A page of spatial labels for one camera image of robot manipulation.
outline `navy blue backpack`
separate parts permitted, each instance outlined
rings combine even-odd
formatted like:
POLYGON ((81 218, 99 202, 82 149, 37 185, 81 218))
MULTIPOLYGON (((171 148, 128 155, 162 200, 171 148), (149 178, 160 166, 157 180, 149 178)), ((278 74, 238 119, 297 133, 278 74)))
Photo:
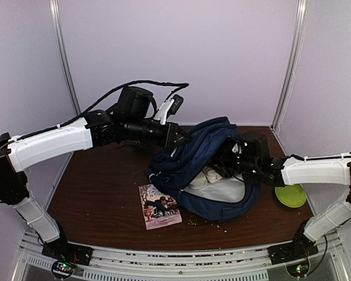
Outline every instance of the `navy blue backpack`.
POLYGON ((260 186, 245 183, 245 195, 237 203, 210 200, 185 192, 184 189, 208 164, 225 140, 239 139, 236 125, 219 117, 192 127, 192 141, 177 149, 163 149, 155 155, 146 176, 162 193, 171 195, 179 205, 210 221, 223 221, 242 215, 260 197, 260 186))

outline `brown tabletop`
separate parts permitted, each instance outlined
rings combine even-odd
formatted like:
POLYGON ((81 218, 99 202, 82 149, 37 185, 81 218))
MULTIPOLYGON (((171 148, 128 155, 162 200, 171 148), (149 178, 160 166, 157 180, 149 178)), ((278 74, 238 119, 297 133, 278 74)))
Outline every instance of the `brown tabletop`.
MULTIPOLYGON (((238 127, 267 136, 271 155, 283 152, 266 127, 238 127)), ((123 249, 192 251, 228 249, 290 240, 299 224, 312 216, 308 203, 298 209, 282 205, 274 188, 262 186, 257 204, 246 214, 209 222, 180 208, 183 222, 146 230, 138 186, 158 148, 109 145, 75 152, 49 207, 69 241, 123 249)))

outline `lavender wall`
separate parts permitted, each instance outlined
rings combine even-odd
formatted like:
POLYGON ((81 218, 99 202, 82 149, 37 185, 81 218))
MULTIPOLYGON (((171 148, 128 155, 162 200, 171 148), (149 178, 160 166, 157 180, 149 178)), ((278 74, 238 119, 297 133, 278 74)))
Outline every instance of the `lavender wall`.
MULTIPOLYGON (((310 1, 300 61, 280 140, 288 153, 351 151, 351 1, 310 1)), ((345 187, 306 186, 317 212, 345 187)), ((351 222, 339 230, 351 264, 351 222)))
MULTIPOLYGON (((227 115, 241 125, 271 125, 297 1, 69 0, 59 7, 82 109, 127 81, 189 82, 172 121, 227 115)), ((170 91, 148 88, 158 103, 170 91)))
MULTIPOLYGON (((72 117, 48 0, 0 1, 0 134, 24 134, 72 117)), ((41 204, 66 157, 28 169, 41 204)), ((0 280, 9 280, 25 224, 0 205, 0 280)))

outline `book cover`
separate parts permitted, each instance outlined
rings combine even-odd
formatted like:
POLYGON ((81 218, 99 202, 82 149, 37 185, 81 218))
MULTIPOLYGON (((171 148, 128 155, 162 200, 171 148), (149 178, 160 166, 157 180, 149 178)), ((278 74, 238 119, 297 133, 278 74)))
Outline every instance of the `book cover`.
POLYGON ((164 195, 152 184, 140 186, 139 193, 147 230, 182 222, 178 203, 172 196, 164 195))

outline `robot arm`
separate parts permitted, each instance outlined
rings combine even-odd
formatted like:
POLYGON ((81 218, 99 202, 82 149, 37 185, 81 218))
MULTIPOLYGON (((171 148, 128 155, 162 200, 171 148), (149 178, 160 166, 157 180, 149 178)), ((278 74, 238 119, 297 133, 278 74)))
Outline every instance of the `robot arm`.
POLYGON ((189 141, 178 124, 166 122, 183 99, 175 95, 171 106, 156 112, 153 94, 138 87, 125 87, 118 102, 108 110, 90 111, 66 126, 56 126, 27 138, 0 137, 0 200, 12 206, 44 242, 43 253, 66 262, 88 264, 92 249, 67 242, 61 225, 36 202, 27 187, 24 170, 36 163, 77 150, 87 150, 124 140, 172 148, 189 141), (154 118, 146 118, 150 103, 154 118))
POLYGON ((273 264, 304 258, 315 241, 351 219, 351 152, 328 157, 270 157, 264 135, 248 132, 238 141, 228 140, 212 159, 224 177, 242 174, 247 183, 284 187, 302 183, 336 183, 349 186, 324 212, 303 222, 293 241, 272 246, 273 264))

